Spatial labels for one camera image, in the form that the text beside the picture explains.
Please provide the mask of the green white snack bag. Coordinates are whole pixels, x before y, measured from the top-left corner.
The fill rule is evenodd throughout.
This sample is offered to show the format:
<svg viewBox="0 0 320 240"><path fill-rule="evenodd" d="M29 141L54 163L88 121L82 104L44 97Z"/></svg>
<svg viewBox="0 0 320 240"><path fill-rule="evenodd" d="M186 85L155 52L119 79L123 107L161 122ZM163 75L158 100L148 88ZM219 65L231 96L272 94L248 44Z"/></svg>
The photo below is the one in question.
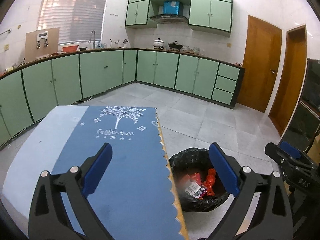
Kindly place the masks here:
<svg viewBox="0 0 320 240"><path fill-rule="evenodd" d="M200 186L197 182L195 181L189 181L185 184L185 193L196 198L202 198L206 193L207 189L205 187Z"/></svg>

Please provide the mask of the chrome kitchen faucet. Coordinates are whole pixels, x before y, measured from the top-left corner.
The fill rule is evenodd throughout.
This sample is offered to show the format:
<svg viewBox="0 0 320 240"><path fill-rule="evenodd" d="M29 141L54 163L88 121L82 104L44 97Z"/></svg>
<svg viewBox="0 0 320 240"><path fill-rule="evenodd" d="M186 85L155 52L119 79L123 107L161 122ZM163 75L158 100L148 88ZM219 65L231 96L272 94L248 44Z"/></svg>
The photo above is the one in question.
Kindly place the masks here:
<svg viewBox="0 0 320 240"><path fill-rule="evenodd" d="M88 44L91 44L92 45L92 49L95 49L95 30L91 31Z"/></svg>

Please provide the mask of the black lined trash bin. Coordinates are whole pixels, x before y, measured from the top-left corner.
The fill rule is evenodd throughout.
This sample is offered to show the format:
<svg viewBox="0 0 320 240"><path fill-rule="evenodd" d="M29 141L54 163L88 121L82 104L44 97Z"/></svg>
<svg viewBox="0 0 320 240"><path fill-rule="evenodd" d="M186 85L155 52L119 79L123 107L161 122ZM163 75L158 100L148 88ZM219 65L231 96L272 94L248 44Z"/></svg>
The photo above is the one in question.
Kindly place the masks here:
<svg viewBox="0 0 320 240"><path fill-rule="evenodd" d="M183 211L209 212L229 197L207 149L188 148L170 157L169 163Z"/></svg>

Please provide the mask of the brown wooden door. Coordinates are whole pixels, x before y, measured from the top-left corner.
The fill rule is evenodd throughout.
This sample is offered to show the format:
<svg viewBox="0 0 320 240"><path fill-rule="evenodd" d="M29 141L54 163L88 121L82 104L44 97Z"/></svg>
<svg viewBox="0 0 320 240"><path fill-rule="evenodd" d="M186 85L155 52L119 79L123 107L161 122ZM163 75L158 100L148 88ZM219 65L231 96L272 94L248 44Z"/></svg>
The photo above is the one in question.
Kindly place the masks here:
<svg viewBox="0 0 320 240"><path fill-rule="evenodd" d="M286 34L283 70L269 113L279 135L283 135L294 113L302 88L307 58L307 32L302 25Z"/></svg>
<svg viewBox="0 0 320 240"><path fill-rule="evenodd" d="M282 30L248 16L246 48L242 67L244 78L237 102L266 111L280 63Z"/></svg>

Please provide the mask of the black glass cabinet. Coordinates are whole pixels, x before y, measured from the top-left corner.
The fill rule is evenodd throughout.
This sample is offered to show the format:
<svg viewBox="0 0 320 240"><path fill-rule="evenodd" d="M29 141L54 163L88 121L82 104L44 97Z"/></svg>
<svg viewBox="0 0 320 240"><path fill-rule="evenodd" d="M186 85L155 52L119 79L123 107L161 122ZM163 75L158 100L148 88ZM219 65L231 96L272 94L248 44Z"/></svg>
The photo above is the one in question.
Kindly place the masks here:
<svg viewBox="0 0 320 240"><path fill-rule="evenodd" d="M308 59L297 108L280 142L307 152L319 135L319 60Z"/></svg>

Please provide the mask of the blue box above hood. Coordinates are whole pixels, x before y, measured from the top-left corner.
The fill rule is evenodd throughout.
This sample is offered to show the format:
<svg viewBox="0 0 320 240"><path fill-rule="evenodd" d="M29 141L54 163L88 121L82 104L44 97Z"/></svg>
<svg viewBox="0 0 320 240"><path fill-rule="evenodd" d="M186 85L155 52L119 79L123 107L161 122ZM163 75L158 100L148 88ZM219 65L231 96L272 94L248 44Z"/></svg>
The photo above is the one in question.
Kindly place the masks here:
<svg viewBox="0 0 320 240"><path fill-rule="evenodd" d="M165 1L163 14L183 15L183 4L180 1Z"/></svg>

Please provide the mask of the white cooking pot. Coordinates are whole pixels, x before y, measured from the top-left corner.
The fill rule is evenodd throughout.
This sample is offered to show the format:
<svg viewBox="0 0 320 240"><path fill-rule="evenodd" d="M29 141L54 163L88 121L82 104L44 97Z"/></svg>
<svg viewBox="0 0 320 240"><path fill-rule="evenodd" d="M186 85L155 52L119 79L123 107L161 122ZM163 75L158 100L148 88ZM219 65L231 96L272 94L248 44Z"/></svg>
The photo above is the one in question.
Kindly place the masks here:
<svg viewBox="0 0 320 240"><path fill-rule="evenodd" d="M160 38L155 39L153 41L153 48L154 49L164 50L164 41L161 40Z"/></svg>

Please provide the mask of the window with blinds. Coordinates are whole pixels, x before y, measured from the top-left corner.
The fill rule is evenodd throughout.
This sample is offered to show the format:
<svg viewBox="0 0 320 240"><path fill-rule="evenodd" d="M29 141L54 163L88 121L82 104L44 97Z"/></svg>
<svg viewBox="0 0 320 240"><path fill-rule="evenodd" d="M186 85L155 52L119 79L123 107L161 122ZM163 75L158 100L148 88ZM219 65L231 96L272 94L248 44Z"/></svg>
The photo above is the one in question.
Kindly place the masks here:
<svg viewBox="0 0 320 240"><path fill-rule="evenodd" d="M42 0L37 29L60 28L59 43L101 39L106 0Z"/></svg>

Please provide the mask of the green cabinets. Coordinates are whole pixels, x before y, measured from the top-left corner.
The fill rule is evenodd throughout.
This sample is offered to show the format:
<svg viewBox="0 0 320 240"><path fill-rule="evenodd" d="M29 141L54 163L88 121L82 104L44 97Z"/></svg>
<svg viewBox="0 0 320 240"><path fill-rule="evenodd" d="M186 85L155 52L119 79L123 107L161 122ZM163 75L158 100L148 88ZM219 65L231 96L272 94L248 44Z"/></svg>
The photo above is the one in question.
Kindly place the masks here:
<svg viewBox="0 0 320 240"><path fill-rule="evenodd" d="M1 143L56 106L134 82L234 108L244 73L236 64L156 49L96 49L36 60L1 75Z"/></svg>
<svg viewBox="0 0 320 240"><path fill-rule="evenodd" d="M233 0L128 0L125 26L155 28L186 23L191 29L230 36Z"/></svg>

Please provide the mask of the orange plastic basin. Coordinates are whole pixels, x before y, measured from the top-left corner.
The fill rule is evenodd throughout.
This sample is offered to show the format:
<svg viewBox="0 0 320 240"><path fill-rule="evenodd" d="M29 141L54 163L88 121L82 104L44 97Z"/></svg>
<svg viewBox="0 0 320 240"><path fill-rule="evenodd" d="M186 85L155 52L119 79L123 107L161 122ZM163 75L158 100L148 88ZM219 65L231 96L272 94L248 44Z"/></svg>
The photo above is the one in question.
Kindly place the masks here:
<svg viewBox="0 0 320 240"><path fill-rule="evenodd" d="M72 52L76 52L78 47L79 47L78 45L64 46L62 47L62 51L64 53L72 53Z"/></svg>

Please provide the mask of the black wok pan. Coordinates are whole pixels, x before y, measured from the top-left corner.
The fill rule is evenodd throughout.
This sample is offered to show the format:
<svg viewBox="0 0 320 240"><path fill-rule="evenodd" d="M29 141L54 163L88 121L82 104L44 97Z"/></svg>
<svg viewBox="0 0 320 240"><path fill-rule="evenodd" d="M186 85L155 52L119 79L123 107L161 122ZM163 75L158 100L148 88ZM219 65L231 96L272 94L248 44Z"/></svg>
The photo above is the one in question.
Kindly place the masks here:
<svg viewBox="0 0 320 240"><path fill-rule="evenodd" d="M179 44L177 41L168 43L168 46L170 51L181 51L183 48L183 45Z"/></svg>

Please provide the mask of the cardboard box on counter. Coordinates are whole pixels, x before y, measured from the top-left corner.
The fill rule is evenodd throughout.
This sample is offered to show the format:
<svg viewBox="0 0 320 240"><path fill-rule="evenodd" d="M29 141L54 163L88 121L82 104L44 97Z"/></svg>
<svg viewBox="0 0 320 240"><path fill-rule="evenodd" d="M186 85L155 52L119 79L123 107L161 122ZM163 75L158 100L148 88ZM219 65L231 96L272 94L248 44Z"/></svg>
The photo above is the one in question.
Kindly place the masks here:
<svg viewBox="0 0 320 240"><path fill-rule="evenodd" d="M26 34L25 61L31 62L58 52L60 28L36 30Z"/></svg>

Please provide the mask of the green upper cabinets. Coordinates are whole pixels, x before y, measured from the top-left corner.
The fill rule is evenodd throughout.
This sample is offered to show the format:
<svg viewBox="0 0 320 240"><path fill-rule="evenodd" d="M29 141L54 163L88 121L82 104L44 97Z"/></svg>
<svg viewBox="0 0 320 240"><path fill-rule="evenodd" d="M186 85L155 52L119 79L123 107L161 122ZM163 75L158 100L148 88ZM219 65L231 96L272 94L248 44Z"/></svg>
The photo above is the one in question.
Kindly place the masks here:
<svg viewBox="0 0 320 240"><path fill-rule="evenodd" d="M128 0L125 26L155 28L186 23L191 29L230 36L233 0Z"/></svg>

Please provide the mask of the green lower cabinets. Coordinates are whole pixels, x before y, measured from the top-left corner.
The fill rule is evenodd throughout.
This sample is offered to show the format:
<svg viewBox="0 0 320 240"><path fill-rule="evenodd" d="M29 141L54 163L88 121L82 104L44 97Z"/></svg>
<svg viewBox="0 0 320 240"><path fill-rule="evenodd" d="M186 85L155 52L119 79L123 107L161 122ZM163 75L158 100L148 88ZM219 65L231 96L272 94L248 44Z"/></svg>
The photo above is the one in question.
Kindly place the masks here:
<svg viewBox="0 0 320 240"><path fill-rule="evenodd" d="M134 82L234 108L244 73L236 64L156 49L96 49L36 60L1 75L1 143L56 106Z"/></svg>

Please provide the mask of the red paper cup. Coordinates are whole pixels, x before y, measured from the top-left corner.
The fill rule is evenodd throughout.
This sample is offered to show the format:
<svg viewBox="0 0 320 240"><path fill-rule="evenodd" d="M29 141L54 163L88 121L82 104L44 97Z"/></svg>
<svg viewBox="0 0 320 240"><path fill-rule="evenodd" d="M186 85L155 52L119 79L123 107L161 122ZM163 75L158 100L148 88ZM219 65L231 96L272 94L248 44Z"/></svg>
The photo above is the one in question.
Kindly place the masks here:
<svg viewBox="0 0 320 240"><path fill-rule="evenodd" d="M186 174L184 177L183 177L183 180L185 182L195 182L196 184L198 185L202 185L202 181L201 181L201 176L200 176L200 173L199 172L195 172L193 174Z"/></svg>

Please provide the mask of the blue coffee tree mat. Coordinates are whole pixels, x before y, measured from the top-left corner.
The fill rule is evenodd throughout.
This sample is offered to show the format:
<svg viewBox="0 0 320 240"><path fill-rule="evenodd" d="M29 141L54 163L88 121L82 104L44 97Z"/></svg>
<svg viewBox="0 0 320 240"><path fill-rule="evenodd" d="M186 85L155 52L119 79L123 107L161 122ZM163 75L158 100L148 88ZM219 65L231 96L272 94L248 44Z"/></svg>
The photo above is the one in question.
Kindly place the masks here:
<svg viewBox="0 0 320 240"><path fill-rule="evenodd" d="M181 239L175 197L157 124L157 110L133 108L133 117L103 115L101 106L66 106L74 124L53 174L80 166L104 143L112 159L88 201L115 239Z"/></svg>

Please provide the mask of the black range hood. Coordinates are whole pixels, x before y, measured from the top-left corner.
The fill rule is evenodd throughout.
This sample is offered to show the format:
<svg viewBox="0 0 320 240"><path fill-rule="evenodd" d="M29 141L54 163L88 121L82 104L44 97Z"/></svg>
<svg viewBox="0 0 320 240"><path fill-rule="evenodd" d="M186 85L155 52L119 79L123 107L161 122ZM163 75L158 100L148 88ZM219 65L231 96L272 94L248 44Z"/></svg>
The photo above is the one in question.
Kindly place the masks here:
<svg viewBox="0 0 320 240"><path fill-rule="evenodd" d="M175 15L175 14L160 14L151 16L149 18L153 22L157 22L159 24L165 23L189 23L189 20L183 15Z"/></svg>

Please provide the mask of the red plastic wrapper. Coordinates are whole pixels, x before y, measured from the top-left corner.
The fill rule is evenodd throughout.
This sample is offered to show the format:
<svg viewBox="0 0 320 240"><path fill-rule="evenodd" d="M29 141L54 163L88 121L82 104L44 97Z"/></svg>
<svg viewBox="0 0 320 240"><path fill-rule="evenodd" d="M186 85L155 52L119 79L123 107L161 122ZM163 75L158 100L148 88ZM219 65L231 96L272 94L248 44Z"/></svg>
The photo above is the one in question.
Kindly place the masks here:
<svg viewBox="0 0 320 240"><path fill-rule="evenodd" d="M207 189L208 196L215 196L215 192L213 190L215 181L216 181L216 170L214 168L210 168L208 170L206 180L203 182L204 187Z"/></svg>

